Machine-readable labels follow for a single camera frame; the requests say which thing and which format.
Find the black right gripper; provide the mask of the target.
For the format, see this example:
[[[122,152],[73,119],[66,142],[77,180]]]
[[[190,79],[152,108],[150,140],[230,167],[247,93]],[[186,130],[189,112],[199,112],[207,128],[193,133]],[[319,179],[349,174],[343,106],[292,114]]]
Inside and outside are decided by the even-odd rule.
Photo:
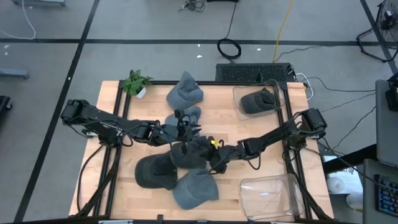
[[[242,141],[238,141],[236,146],[231,146],[225,145],[224,141],[216,142],[213,140],[212,136],[200,136],[198,138],[200,149],[202,151],[211,151],[210,156],[199,156],[201,161],[210,161],[211,174],[224,174],[227,169],[227,163],[248,158]]]

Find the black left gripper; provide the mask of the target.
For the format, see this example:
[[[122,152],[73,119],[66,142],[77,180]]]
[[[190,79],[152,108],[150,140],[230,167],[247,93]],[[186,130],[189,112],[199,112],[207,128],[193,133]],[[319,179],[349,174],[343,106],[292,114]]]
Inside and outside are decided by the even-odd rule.
[[[175,110],[174,115],[177,118],[177,125],[161,124],[159,120],[155,121],[155,146],[172,144],[173,142],[188,142],[187,137],[197,137],[201,129],[198,124],[186,124],[183,120],[186,117],[184,110]]]

